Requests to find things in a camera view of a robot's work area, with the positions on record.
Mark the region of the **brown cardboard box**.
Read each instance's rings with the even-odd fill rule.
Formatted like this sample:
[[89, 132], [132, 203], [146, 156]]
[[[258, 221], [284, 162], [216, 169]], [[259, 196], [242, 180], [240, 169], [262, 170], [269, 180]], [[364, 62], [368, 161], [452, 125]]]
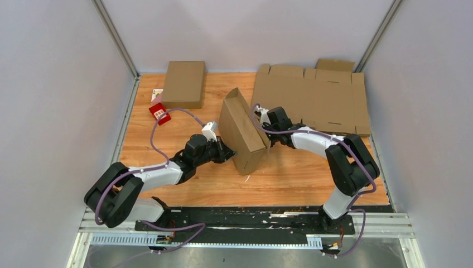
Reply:
[[204, 100], [204, 61], [170, 61], [161, 103], [166, 109], [200, 109]]
[[240, 90], [232, 89], [223, 100], [219, 132], [227, 147], [235, 151], [231, 159], [240, 175], [255, 172], [269, 153], [270, 140], [254, 125], [252, 115]]

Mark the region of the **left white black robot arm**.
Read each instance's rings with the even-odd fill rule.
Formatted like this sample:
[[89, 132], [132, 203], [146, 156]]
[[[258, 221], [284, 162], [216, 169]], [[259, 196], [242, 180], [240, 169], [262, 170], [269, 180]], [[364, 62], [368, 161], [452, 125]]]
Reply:
[[84, 203], [95, 213], [98, 225], [114, 228], [124, 221], [142, 219], [163, 231], [171, 223], [166, 205], [158, 198], [141, 199], [140, 193], [182, 184], [196, 174], [199, 166], [209, 162], [222, 164], [234, 155], [235, 151], [221, 137], [208, 140], [202, 134], [195, 134], [168, 162], [144, 167], [127, 167], [122, 162], [111, 164], [86, 192]]

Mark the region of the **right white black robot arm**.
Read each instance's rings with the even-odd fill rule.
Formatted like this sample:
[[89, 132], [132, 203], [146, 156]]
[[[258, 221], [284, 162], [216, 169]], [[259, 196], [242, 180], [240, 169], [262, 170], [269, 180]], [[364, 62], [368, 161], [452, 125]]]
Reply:
[[254, 114], [272, 145], [280, 143], [327, 160], [335, 187], [318, 211], [322, 231], [333, 233], [361, 195], [376, 191], [374, 180], [380, 170], [359, 135], [330, 135], [302, 122], [294, 124], [282, 107], [265, 109], [256, 104]]

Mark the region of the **closed brown cardboard box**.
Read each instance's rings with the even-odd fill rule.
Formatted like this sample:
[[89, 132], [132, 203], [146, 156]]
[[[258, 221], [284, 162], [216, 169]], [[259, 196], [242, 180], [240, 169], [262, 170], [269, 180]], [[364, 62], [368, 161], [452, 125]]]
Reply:
[[170, 61], [161, 103], [166, 109], [200, 109], [204, 100], [204, 61]]

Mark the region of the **stack of flat cardboard sheets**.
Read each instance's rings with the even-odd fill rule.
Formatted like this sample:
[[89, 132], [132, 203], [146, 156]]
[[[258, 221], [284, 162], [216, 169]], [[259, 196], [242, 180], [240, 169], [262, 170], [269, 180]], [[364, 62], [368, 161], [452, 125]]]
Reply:
[[251, 104], [282, 107], [292, 122], [321, 132], [370, 136], [364, 73], [354, 62], [319, 59], [314, 68], [264, 64], [257, 71]]

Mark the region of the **red plastic window block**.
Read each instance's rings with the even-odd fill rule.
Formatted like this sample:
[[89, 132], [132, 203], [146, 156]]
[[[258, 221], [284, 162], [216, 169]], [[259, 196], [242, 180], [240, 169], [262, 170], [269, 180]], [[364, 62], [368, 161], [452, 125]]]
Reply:
[[171, 120], [171, 116], [169, 114], [165, 114], [166, 109], [162, 103], [156, 103], [149, 107], [149, 111], [158, 122], [159, 126], [164, 125]]

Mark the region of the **playing card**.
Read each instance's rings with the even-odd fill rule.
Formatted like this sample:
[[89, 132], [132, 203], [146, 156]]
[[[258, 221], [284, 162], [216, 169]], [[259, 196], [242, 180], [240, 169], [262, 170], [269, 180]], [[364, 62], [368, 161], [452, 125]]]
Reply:
[[151, 103], [153, 103], [153, 104], [161, 103], [162, 93], [163, 93], [162, 88], [153, 89], [152, 96], [151, 96]]

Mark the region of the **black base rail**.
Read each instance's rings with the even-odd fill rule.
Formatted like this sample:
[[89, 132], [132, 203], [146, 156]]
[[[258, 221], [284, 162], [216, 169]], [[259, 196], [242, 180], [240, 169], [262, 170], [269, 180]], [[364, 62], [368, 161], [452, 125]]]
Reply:
[[318, 206], [173, 207], [154, 225], [170, 228], [174, 242], [190, 238], [193, 243], [302, 244], [306, 235], [355, 234], [351, 216], [326, 227], [318, 211]]

